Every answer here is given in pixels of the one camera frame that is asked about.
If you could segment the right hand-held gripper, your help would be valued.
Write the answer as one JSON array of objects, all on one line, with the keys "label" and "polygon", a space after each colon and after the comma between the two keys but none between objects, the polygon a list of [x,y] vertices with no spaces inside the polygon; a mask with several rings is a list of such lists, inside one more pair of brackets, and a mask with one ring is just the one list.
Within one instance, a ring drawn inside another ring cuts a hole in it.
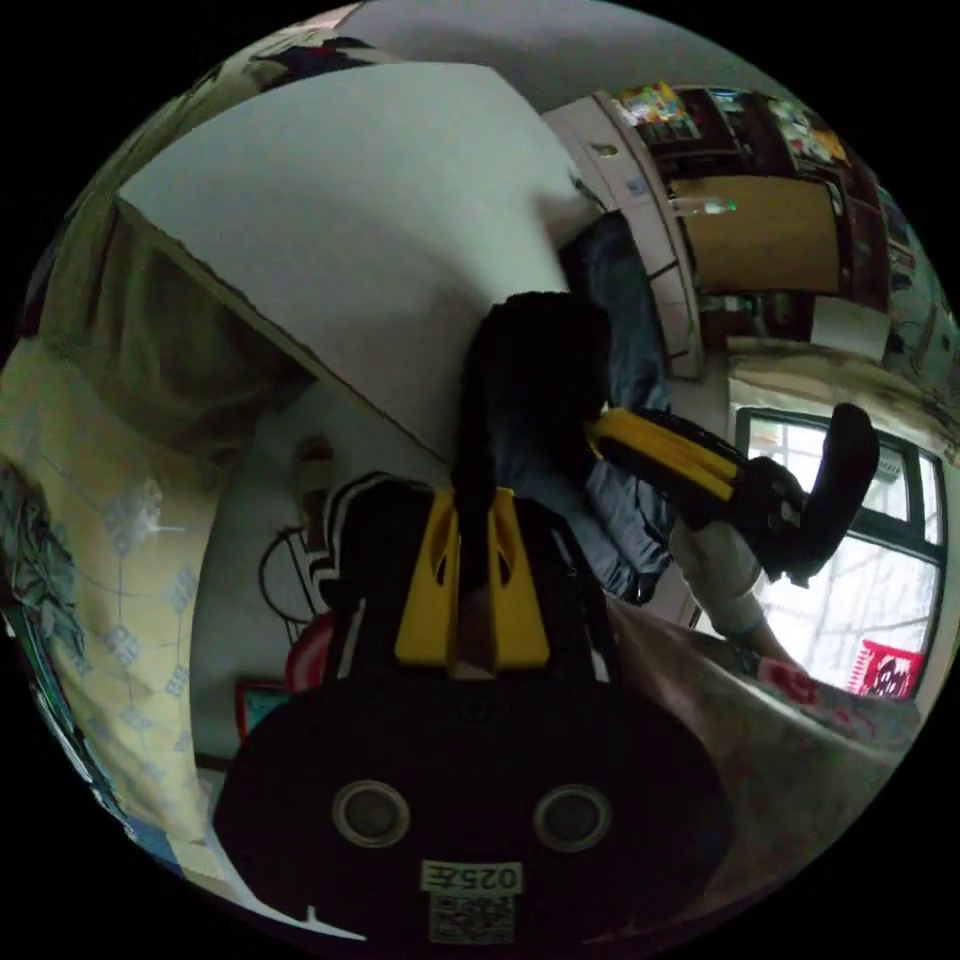
[{"label": "right hand-held gripper", "polygon": [[698,531],[713,522],[734,528],[767,579],[801,588],[801,517],[807,496],[787,470],[765,458],[749,460],[700,425],[671,413],[607,410],[589,424],[589,443],[605,461],[648,483],[678,517]]}]

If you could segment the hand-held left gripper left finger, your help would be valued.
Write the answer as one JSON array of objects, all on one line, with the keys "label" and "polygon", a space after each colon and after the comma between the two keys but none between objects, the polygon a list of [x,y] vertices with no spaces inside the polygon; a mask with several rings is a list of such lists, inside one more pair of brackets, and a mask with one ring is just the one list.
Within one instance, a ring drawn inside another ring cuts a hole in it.
[{"label": "hand-held left gripper left finger", "polygon": [[456,663],[460,530],[455,498],[433,495],[398,628],[394,655],[402,666]]}]

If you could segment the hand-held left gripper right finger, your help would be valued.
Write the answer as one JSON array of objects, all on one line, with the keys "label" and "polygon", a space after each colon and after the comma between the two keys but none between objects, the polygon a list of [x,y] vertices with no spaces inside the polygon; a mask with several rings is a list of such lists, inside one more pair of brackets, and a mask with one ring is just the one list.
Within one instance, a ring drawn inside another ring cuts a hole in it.
[{"label": "hand-held left gripper right finger", "polygon": [[541,670],[550,648],[514,494],[499,487],[488,511],[488,588],[494,669]]}]

